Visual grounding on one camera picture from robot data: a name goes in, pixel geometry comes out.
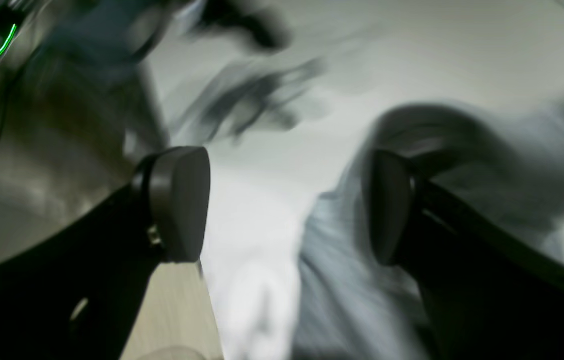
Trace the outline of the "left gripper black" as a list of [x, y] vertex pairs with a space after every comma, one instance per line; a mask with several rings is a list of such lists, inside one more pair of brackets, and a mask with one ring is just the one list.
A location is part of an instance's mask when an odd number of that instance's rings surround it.
[[235, 34], [256, 51], [281, 51], [292, 40], [282, 14], [261, 0], [188, 0], [182, 7], [182, 32]]

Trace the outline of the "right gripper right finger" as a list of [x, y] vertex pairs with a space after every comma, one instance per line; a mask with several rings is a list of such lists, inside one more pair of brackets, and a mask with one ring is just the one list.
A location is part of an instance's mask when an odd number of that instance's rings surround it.
[[376, 261], [416, 281], [444, 360], [564, 360], [564, 264], [507, 234], [395, 153], [368, 168]]

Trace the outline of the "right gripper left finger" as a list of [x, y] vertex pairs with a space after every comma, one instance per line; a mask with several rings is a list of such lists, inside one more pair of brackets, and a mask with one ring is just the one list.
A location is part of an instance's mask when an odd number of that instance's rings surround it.
[[200, 259], [211, 170], [203, 146], [142, 160], [74, 224], [0, 264], [0, 360], [117, 360], [160, 264]]

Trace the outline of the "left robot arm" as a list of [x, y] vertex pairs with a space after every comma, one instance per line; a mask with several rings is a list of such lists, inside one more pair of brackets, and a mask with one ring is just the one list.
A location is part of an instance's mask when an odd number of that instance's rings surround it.
[[186, 34], [243, 32], [260, 51], [279, 51], [290, 41], [274, 13], [246, 0], [0, 0], [0, 87], [44, 51], [101, 72], [107, 86], [124, 80], [173, 18]]

